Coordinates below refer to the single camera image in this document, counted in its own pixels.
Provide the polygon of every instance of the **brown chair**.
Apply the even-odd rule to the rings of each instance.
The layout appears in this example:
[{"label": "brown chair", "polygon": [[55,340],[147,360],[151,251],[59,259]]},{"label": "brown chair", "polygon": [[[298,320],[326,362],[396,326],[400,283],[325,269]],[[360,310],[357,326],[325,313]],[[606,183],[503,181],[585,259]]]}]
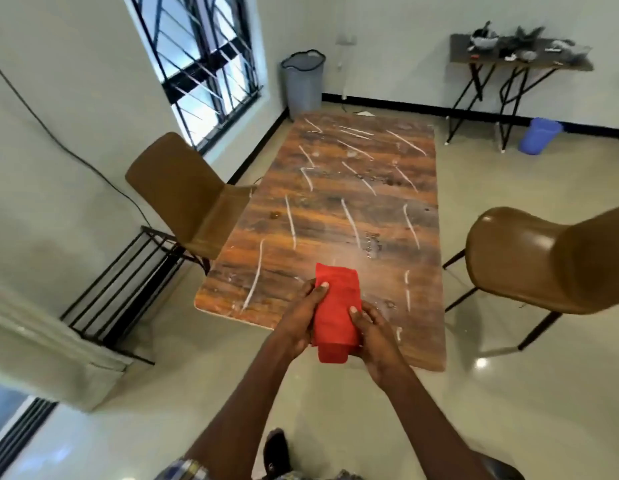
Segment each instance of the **brown chair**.
[{"label": "brown chair", "polygon": [[219,255],[256,189],[225,184],[176,133],[164,134],[141,153],[125,179],[179,244],[208,259]]},{"label": "brown chair", "polygon": [[509,207],[489,209],[474,223],[465,249],[477,290],[550,310],[518,345],[523,350],[564,314],[590,315],[619,304],[619,207],[574,225],[561,225]]}]

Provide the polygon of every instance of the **plaid sleeve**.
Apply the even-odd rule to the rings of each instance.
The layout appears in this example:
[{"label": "plaid sleeve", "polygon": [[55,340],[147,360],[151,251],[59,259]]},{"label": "plaid sleeve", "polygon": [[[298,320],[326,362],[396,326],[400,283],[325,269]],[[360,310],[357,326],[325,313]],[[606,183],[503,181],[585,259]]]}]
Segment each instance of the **plaid sleeve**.
[{"label": "plaid sleeve", "polygon": [[194,460],[176,460],[163,470],[156,480],[212,480],[207,470]]}]

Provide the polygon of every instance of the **trash can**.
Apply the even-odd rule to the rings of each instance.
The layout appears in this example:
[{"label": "trash can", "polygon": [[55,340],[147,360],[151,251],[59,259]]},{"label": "trash can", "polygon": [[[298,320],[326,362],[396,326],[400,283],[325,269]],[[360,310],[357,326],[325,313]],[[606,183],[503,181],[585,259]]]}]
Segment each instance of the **trash can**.
[{"label": "trash can", "polygon": [[320,109],[325,55],[318,50],[296,52],[281,62],[292,121],[301,112]]},{"label": "trash can", "polygon": [[562,124],[545,118],[531,120],[525,136],[518,144],[518,149],[528,155],[537,155],[545,149],[550,141],[563,130]]}]

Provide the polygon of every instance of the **white wall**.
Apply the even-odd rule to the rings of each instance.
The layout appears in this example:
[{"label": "white wall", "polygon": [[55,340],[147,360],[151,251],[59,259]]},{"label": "white wall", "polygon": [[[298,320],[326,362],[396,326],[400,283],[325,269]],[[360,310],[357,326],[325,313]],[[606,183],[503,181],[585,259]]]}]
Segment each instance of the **white wall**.
[{"label": "white wall", "polygon": [[[337,34],[355,34],[345,49],[346,93],[383,100],[451,106],[469,80],[465,66],[450,66],[448,38],[486,20],[500,34],[516,26],[545,25],[546,37],[593,46],[592,73],[559,72],[525,95],[522,116],[619,128],[619,0],[316,0],[315,39],[328,55],[325,91],[340,94]],[[474,106],[497,111],[497,89],[510,71],[494,74],[488,97]]]},{"label": "white wall", "polygon": [[[269,83],[206,155],[225,180],[283,110],[278,61],[305,47],[307,0],[248,3],[260,82]],[[0,0],[0,66],[58,138],[163,227],[124,175],[178,125],[124,0]],[[132,204],[51,142],[0,78],[1,282],[59,315],[141,224]]]}]

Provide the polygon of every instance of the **window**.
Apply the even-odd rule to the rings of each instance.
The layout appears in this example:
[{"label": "window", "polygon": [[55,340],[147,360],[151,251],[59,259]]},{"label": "window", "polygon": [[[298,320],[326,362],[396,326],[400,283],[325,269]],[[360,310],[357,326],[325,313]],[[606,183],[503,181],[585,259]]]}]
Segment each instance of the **window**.
[{"label": "window", "polygon": [[186,140],[205,151],[258,94],[244,0],[132,0]]}]

